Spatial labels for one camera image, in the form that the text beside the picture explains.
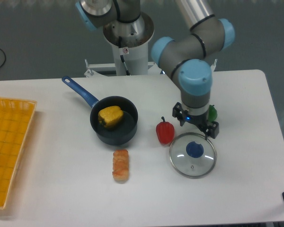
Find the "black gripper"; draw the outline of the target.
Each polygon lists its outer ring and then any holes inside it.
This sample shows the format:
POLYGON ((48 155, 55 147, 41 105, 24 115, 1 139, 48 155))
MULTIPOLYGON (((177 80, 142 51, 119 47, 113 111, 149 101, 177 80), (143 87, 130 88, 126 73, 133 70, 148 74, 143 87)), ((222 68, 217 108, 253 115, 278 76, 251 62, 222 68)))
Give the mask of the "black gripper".
POLYGON ((209 137, 215 139, 219 134, 219 123, 216 121, 207 121, 208 112, 209 104, 200 108, 192 108, 177 102, 172 109, 172 116, 177 118, 180 126, 183 126, 186 122, 195 126, 199 125, 198 128, 204 133, 206 140, 209 137))

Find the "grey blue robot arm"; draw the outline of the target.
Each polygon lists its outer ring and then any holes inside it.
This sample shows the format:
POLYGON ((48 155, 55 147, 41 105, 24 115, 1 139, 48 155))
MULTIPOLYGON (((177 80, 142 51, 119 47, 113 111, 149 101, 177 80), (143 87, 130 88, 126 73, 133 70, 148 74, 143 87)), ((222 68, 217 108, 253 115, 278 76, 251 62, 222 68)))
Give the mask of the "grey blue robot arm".
POLYGON ((213 69, 204 60, 230 46, 235 31, 228 20, 216 18, 205 0, 178 0, 176 4, 189 36, 179 42, 162 37, 152 48, 148 43, 154 24, 138 0, 79 0, 75 6, 89 30, 103 29, 118 76, 146 74, 152 58, 180 90, 181 102, 174 106, 173 117, 216 138, 219 124, 209 118, 213 69))

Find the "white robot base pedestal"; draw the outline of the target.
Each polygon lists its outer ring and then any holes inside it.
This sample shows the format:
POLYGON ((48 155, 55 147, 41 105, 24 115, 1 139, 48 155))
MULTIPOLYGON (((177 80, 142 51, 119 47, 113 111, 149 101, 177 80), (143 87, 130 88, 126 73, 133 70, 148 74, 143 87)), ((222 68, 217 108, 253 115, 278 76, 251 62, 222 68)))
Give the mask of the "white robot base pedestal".
POLYGON ((114 64, 86 63, 86 77, 110 70, 117 76, 147 75, 155 65, 149 62, 149 41, 154 34, 154 23, 146 13, 142 12, 131 23, 112 21, 103 26, 103 34, 111 45, 114 64))

